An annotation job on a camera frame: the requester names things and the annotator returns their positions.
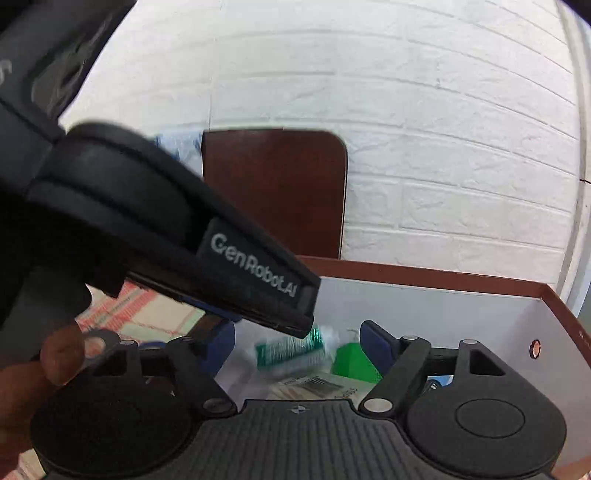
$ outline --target green object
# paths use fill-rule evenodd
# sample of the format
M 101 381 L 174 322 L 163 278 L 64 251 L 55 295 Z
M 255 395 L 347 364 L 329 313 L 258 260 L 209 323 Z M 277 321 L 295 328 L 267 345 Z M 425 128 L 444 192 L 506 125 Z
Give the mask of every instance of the green object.
M 370 383 L 378 383 L 382 379 L 358 343 L 347 343 L 336 351 L 330 373 Z
M 324 340 L 318 327 L 303 340 L 284 337 L 255 345 L 256 366 L 259 369 L 274 367 L 316 350 L 324 351 Z

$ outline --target white painted brick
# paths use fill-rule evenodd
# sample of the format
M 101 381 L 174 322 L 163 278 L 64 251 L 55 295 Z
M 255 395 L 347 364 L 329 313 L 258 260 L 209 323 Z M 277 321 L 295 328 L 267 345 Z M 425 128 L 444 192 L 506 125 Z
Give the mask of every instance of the white painted brick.
M 435 181 L 458 185 L 469 173 L 462 146 L 398 132 L 337 127 L 349 156 L 349 174 Z
M 576 175 L 531 160 L 478 151 L 477 148 L 467 155 L 468 166 L 462 169 L 462 187 L 574 212 L 579 184 Z
M 407 127 L 503 148 L 569 173 L 579 169 L 579 142 L 538 122 L 432 89 L 409 89 L 407 94 Z
M 453 250 L 459 271 L 542 283 L 556 283 L 564 258 L 559 250 L 471 238 L 454 238 Z
M 345 226 L 344 260 L 456 270 L 450 236 L 421 232 L 380 232 Z
M 563 253 L 476 238 L 345 226 L 342 258 L 555 283 Z
M 446 183 L 574 210 L 578 177 L 522 157 L 454 139 L 351 127 L 333 130 L 347 146 L 349 174 Z
M 407 83 L 284 76 L 227 80 L 216 85 L 214 121 L 261 118 L 406 127 L 512 151 L 569 173 L 579 168 L 579 145 L 574 138 L 485 102 Z
M 329 0 L 293 4 L 288 11 L 285 15 L 284 7 L 270 1 L 229 8 L 223 30 L 226 35 L 326 30 L 407 38 L 484 59 L 576 101 L 569 72 L 512 40 L 455 18 L 407 5 L 360 0 L 340 2 L 339 8 Z
M 139 61 L 145 56 L 163 59 L 178 48 L 211 43 L 219 31 L 221 12 L 216 9 L 204 11 L 181 11 L 169 18 L 145 25 L 141 29 L 127 28 L 128 19 L 139 11 L 139 2 L 130 15 L 115 30 L 111 39 L 95 64 L 95 69 L 105 67 L 125 68 L 125 65 Z M 162 2 L 160 10 L 167 15 L 168 2 Z
M 71 111 L 61 121 L 97 119 L 145 131 L 154 125 L 207 124 L 209 87 L 189 85 L 129 96 L 92 109 Z
M 537 28 L 528 17 L 521 18 L 491 2 L 476 4 L 471 0 L 418 0 L 416 2 L 404 0 L 404 3 L 409 6 L 416 5 L 426 8 L 433 12 L 441 12 L 490 29 L 544 55 L 571 71 L 570 53 L 566 44 Z
M 298 118 L 402 126 L 409 87 L 333 76 L 220 81 L 213 91 L 212 120 Z
M 405 184 L 403 228 L 565 248 L 573 216 L 484 194 Z
M 209 83 L 212 77 L 213 51 L 189 47 L 173 50 L 168 55 L 148 55 L 139 61 L 132 57 L 125 67 L 97 69 L 84 83 L 78 102 L 82 107 L 97 105 L 106 99 L 119 101 L 138 93 L 188 84 Z
M 397 227 L 402 214 L 399 182 L 360 179 L 347 181 L 345 222 Z
M 554 15 L 539 7 L 530 1 L 523 0 L 489 0 L 492 3 L 506 8 L 507 10 L 519 15 L 521 18 L 529 20 L 537 25 L 540 29 L 550 33 L 555 38 L 566 43 L 566 36 L 562 28 L 562 23 L 558 17 L 558 10 L 554 0 L 550 0 L 550 9 L 554 11 Z
M 146 30 L 159 22 L 168 22 L 177 15 L 192 15 L 196 20 L 207 10 L 222 9 L 222 0 L 139 0 L 131 9 L 121 28 L 127 33 L 134 30 Z
M 325 33 L 225 39 L 216 43 L 216 57 L 220 79 L 291 72 L 401 79 L 476 96 L 579 136 L 576 106 L 549 90 L 477 59 L 397 38 Z

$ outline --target plastic packaging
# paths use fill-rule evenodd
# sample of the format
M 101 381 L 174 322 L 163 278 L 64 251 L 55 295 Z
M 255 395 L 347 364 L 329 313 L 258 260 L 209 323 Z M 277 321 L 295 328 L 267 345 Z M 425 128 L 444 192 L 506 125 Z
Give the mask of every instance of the plastic packaging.
M 284 337 L 255 345 L 256 368 L 273 378 L 301 374 L 332 363 L 338 347 L 339 335 L 332 327 L 314 327 L 304 339 Z

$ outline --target human hand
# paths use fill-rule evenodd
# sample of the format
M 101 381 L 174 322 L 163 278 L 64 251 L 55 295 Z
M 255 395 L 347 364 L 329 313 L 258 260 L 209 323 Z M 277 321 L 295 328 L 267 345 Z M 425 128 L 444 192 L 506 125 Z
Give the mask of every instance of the human hand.
M 18 455 L 31 448 L 29 428 L 37 408 L 69 382 L 84 361 L 78 325 L 51 334 L 40 360 L 0 371 L 0 479 L 17 467 Z

